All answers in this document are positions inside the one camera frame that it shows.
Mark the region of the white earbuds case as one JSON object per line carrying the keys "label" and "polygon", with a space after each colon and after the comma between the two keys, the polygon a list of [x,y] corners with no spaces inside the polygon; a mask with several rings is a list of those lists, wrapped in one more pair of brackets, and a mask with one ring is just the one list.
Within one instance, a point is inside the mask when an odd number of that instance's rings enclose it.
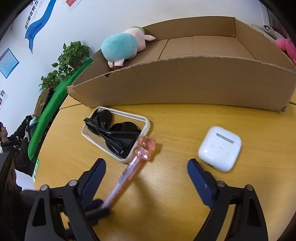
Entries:
{"label": "white earbuds case", "polygon": [[228,172],[234,166],[241,147],[242,142],[238,135],[220,126],[213,126],[199,147],[198,156],[213,168]]}

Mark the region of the black sunglasses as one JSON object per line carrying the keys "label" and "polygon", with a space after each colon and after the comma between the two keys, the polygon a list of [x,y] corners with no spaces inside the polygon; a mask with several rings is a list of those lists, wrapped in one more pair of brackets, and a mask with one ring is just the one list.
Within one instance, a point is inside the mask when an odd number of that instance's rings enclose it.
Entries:
{"label": "black sunglasses", "polygon": [[88,129],[97,136],[102,136],[107,148],[119,158],[126,158],[135,144],[141,130],[136,124],[125,121],[112,124],[113,115],[104,109],[95,111],[84,122]]}

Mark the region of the clear white phone case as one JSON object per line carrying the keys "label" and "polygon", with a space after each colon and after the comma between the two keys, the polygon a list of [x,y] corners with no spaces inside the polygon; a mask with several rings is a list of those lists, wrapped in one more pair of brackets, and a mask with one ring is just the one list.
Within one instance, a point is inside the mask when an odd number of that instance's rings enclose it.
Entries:
{"label": "clear white phone case", "polygon": [[132,160],[138,140],[151,127],[144,116],[99,106],[85,118],[82,135],[93,145],[121,163]]}

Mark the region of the pink transparent pen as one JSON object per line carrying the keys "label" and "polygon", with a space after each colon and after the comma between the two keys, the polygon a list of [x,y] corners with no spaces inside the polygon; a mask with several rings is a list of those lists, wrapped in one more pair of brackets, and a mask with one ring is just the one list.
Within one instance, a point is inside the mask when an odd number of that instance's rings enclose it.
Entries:
{"label": "pink transparent pen", "polygon": [[148,136],[144,136],[139,139],[137,146],[133,149],[133,159],[119,177],[116,185],[100,206],[100,209],[111,208],[114,206],[114,204],[132,183],[133,177],[136,175],[142,164],[150,159],[151,154],[155,151],[155,149],[155,139],[149,138]]}

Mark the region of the teal pink plush toy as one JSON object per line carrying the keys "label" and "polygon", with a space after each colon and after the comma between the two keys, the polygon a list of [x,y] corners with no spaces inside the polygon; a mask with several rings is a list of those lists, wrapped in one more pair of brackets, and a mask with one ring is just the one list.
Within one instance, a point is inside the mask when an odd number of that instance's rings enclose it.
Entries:
{"label": "teal pink plush toy", "polygon": [[100,46],[102,55],[110,69],[123,68],[125,60],[134,58],[138,52],[146,48],[146,41],[156,38],[145,33],[139,26],[131,27],[122,33],[106,38]]}

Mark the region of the seated person in black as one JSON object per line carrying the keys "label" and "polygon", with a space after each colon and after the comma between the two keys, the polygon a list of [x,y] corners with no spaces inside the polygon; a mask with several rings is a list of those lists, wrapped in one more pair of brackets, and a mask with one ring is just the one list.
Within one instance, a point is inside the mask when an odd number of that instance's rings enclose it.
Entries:
{"label": "seated person in black", "polygon": [[4,152],[12,152],[15,169],[19,172],[32,176],[35,163],[28,156],[28,132],[27,123],[34,117],[27,115],[16,131],[8,136],[8,131],[3,123],[1,123],[1,148]]}

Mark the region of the green table cloth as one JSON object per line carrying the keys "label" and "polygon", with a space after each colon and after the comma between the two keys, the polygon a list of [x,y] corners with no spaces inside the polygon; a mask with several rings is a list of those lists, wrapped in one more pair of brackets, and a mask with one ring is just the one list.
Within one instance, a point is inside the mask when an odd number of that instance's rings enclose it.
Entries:
{"label": "green table cloth", "polygon": [[28,156],[33,163],[36,162],[38,156],[37,149],[41,142],[43,134],[45,133],[47,125],[49,124],[56,111],[59,110],[60,105],[63,103],[68,95],[66,87],[70,86],[82,73],[82,71],[92,62],[92,59],[88,59],[87,61],[85,61],[82,66],[72,74],[72,76],[70,76],[67,80],[59,83],[59,85],[55,88],[53,96],[51,97],[50,101],[48,102],[47,106],[38,119],[38,124],[36,125],[33,136],[29,143]]}

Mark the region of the small potted plant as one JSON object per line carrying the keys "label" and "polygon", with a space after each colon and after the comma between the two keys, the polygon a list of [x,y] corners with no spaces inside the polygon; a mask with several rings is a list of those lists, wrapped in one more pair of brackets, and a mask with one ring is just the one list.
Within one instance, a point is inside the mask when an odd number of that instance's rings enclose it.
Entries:
{"label": "small potted plant", "polygon": [[49,90],[55,88],[60,82],[60,77],[57,70],[49,72],[47,76],[41,76],[42,83],[39,84],[40,90]]}

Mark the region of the green potted plant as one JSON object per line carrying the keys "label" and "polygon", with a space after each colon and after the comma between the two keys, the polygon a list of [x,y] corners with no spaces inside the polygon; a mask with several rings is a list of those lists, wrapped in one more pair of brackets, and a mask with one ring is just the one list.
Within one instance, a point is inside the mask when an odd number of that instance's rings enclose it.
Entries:
{"label": "green potted plant", "polygon": [[57,74],[61,80],[67,80],[82,66],[82,62],[89,58],[90,48],[81,41],[71,42],[69,46],[63,44],[63,52],[52,67],[58,68]]}

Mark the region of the brown cardboard box tray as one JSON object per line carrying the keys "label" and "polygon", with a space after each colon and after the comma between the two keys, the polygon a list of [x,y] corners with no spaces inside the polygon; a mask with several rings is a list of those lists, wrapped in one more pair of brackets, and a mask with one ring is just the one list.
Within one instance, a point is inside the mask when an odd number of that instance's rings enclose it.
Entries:
{"label": "brown cardboard box tray", "polygon": [[156,40],[111,70],[100,51],[68,94],[85,106],[205,103],[283,110],[295,92],[295,65],[255,28],[227,16],[146,26]]}

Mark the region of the grey cloth bag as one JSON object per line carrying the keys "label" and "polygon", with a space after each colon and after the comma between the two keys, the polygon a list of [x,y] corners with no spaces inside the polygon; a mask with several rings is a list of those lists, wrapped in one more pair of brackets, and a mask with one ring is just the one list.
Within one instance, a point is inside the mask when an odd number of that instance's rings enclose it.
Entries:
{"label": "grey cloth bag", "polygon": [[265,36],[269,36],[269,38],[272,38],[274,40],[280,39],[280,38],[285,38],[282,34],[274,30],[271,26],[268,25],[255,25],[251,24],[251,27],[255,28],[256,30],[262,32]]}

